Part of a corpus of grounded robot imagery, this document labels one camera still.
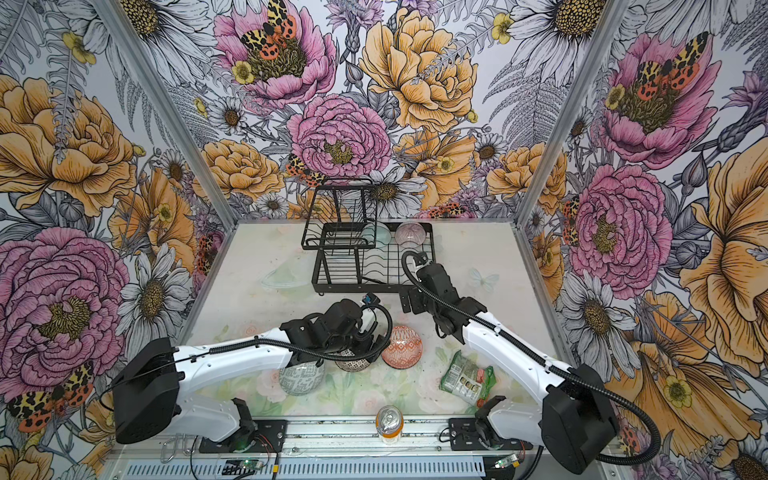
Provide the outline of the orange patterned bowl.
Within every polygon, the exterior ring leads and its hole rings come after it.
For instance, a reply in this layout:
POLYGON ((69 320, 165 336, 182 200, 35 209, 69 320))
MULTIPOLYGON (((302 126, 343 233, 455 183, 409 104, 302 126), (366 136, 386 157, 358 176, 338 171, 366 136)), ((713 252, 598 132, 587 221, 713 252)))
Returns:
POLYGON ((406 370, 415 366, 422 354, 423 343, 419 334, 409 326, 396 325, 381 358, 391 368, 406 370))

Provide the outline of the pink striped bowl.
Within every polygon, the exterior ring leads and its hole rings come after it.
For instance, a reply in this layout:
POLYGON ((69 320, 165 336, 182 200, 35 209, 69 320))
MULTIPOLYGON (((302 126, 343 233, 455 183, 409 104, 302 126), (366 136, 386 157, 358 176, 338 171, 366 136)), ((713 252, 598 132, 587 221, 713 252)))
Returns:
POLYGON ((404 249, 420 247, 426 241, 426 237, 426 230, 416 221, 402 222, 395 231, 395 241, 404 249))

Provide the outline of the mint green bowl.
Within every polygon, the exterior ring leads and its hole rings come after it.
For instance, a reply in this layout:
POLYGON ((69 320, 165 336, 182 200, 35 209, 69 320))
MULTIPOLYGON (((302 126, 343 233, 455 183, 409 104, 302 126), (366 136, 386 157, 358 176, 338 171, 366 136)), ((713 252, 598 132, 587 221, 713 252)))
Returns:
POLYGON ((389 228, 379 221, 367 223, 361 232, 361 239, 375 249, 386 248, 390 244, 391 238, 389 228))

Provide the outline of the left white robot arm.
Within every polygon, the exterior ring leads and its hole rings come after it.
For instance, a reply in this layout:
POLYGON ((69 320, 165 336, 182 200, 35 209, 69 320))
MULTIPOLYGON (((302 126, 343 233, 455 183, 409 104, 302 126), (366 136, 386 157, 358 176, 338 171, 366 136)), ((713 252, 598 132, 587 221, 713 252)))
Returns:
POLYGON ((113 380, 115 437, 130 445, 157 435, 191 435, 243 451, 257 425, 239 398, 200 395, 215 384, 265 370, 322 362, 375 362, 390 344, 394 321, 377 298, 342 299, 326 311, 252 337, 199 346, 150 341, 113 380))

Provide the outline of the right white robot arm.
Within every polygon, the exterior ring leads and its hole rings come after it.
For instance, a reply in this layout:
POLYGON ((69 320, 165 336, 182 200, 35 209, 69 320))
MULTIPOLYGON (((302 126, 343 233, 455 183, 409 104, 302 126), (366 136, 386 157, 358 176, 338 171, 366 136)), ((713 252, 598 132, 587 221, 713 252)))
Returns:
POLYGON ((442 265, 422 264, 413 252, 401 264, 411 283, 410 311, 429 314, 441 336, 453 337, 489 360, 537 402, 516 407, 497 396, 479 407, 475 430, 484 446, 497 448, 507 440, 541 446, 574 474, 595 461, 609 461, 604 450, 619 425, 592 370, 572 368, 520 338, 476 299, 460 296, 442 265))

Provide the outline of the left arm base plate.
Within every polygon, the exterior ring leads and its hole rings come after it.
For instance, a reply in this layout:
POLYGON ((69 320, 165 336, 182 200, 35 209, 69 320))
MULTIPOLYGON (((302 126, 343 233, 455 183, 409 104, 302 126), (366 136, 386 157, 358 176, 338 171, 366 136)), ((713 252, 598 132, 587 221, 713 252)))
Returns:
POLYGON ((203 438, 198 446, 202 454, 280 453, 286 439, 288 421, 257 419, 220 442, 203 438))

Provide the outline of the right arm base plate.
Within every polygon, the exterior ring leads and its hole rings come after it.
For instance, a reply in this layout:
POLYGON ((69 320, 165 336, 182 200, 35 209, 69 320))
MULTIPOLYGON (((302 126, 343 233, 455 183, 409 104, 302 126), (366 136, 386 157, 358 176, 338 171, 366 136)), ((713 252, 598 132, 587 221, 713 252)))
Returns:
POLYGON ((448 419, 448 443, 453 451, 522 451, 533 445, 518 439, 502 439, 490 424, 469 417, 448 419))

